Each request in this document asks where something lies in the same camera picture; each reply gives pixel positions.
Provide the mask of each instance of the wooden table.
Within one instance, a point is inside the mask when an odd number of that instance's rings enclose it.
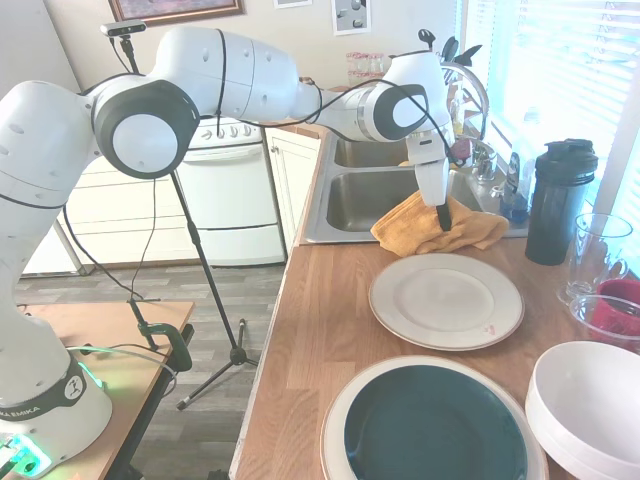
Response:
[[[138,305],[149,323],[168,323],[180,331],[185,329],[194,306],[190,302]],[[96,347],[120,343],[146,345],[138,332],[131,307],[126,303],[36,305],[27,311],[47,320],[67,346],[87,343]],[[159,352],[167,355],[170,347],[163,338],[157,337]],[[145,353],[135,348],[132,351]],[[110,469],[128,465],[164,391],[164,388],[154,389],[164,372],[155,363],[127,355],[102,354],[81,356],[81,361],[106,382],[113,414],[107,428],[91,446],[52,470],[44,477],[46,480],[102,480],[108,475],[118,478],[119,472],[110,472]]]
[[[323,480],[320,435],[327,409],[358,372],[391,357],[434,355],[460,362],[524,405],[538,357],[558,343],[581,338],[577,322],[556,298],[566,281],[564,267],[536,265],[524,256],[524,248],[524,239],[504,239],[486,252],[473,247],[456,252],[502,270],[524,297],[526,311],[522,325],[504,341],[448,353],[412,345],[374,317],[369,286],[396,255],[375,244],[296,247],[232,479]],[[573,479],[552,460],[549,468],[551,480]]]

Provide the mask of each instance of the dark green plate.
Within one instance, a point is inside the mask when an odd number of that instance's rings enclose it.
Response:
[[[344,443],[358,480],[525,480],[527,452],[509,409],[480,382],[442,367],[386,372],[353,401]]]

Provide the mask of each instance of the wall picture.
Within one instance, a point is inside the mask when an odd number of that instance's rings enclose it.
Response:
[[[140,19],[147,25],[244,13],[242,0],[109,0],[109,4],[116,21]]]
[[[371,31],[371,0],[331,0],[334,35]]]
[[[276,8],[303,7],[311,3],[312,0],[273,0]]]

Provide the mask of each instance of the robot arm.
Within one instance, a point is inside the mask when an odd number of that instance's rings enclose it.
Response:
[[[164,176],[181,162],[201,115],[307,119],[354,141],[406,138],[425,202],[440,205],[442,138],[452,132],[439,61],[429,52],[396,57],[385,80],[402,88],[322,91],[298,81],[284,52],[183,27],[165,35],[147,76],[113,78],[86,95],[25,82],[0,101],[0,434],[12,435],[16,454],[28,450],[15,472],[40,478],[90,445],[111,415],[109,397],[49,324],[19,312],[13,297],[83,170],[104,155],[133,177]],[[0,477],[3,468],[0,458]]]
[[[435,54],[395,57],[384,80],[401,88],[379,83],[340,95],[298,78],[292,58],[278,49],[219,30],[178,27],[161,40],[150,74],[116,78],[92,94],[96,139],[119,170],[156,178],[178,166],[199,116],[308,119],[351,141],[406,138],[425,203],[445,202],[448,161],[440,135],[451,142],[453,134]]]

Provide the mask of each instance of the white plate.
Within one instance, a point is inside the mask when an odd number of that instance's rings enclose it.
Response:
[[[369,290],[389,331],[436,350],[475,350],[511,335],[524,314],[516,286],[474,258],[429,253],[389,265]]]
[[[407,356],[385,360],[360,372],[342,390],[329,408],[322,426],[322,438],[320,439],[320,459],[322,461],[322,470],[327,480],[357,480],[347,458],[347,451],[344,445],[344,428],[349,408],[358,393],[360,393],[360,390],[383,373],[410,365],[431,365],[448,368],[467,375],[490,389],[509,409],[522,433],[527,449],[527,480],[549,479],[546,456],[531,432],[522,408],[497,383],[471,368],[450,360],[427,356]]]

